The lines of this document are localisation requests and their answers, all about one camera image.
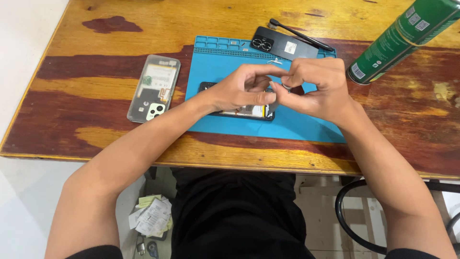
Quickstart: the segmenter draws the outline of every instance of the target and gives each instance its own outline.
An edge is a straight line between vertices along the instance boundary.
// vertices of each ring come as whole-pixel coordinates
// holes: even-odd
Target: disassembled smartphone
[[[198,92],[204,91],[215,84],[217,83],[201,82]],[[268,88],[266,92],[272,93],[273,90]],[[275,118],[275,112],[268,114],[269,106],[269,104],[264,106],[247,105],[230,111],[213,112],[210,115],[272,121]]]
[[[126,117],[132,122],[144,123],[167,111],[179,69],[177,59],[149,55]]]

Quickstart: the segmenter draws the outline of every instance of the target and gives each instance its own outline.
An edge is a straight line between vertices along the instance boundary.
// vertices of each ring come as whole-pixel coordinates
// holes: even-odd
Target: wooden table
[[[126,113],[148,54],[181,61],[172,107],[184,101],[196,35],[251,39],[275,18],[335,47],[349,65],[412,2],[70,0],[0,155],[89,160],[138,126]],[[349,82],[349,91],[423,177],[460,178],[459,80],[457,22],[371,85]],[[199,132],[186,132],[155,164],[360,174],[346,144]]]

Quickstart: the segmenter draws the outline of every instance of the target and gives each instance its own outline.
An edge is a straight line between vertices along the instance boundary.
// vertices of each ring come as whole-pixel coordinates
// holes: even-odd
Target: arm
[[[119,138],[65,182],[54,213],[45,258],[61,259],[100,245],[120,246],[118,195],[201,117],[244,105],[265,105],[270,78],[288,72],[274,65],[242,65],[220,83]]]
[[[296,59],[282,77],[288,86],[303,82],[317,91],[303,96],[271,83],[278,102],[335,123],[345,137],[388,223],[388,251],[411,248],[439,258],[456,258],[439,210],[420,176],[348,95],[341,59]]]

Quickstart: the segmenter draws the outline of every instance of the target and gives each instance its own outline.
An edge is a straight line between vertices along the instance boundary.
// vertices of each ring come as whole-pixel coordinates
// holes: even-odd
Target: phone in clear case
[[[177,59],[149,55],[126,117],[132,122],[144,123],[167,111],[179,69]]]

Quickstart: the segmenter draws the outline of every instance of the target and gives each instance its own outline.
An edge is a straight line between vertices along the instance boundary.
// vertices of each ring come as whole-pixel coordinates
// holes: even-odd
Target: green spray can
[[[347,70],[367,85],[460,18],[460,0],[416,0]]]

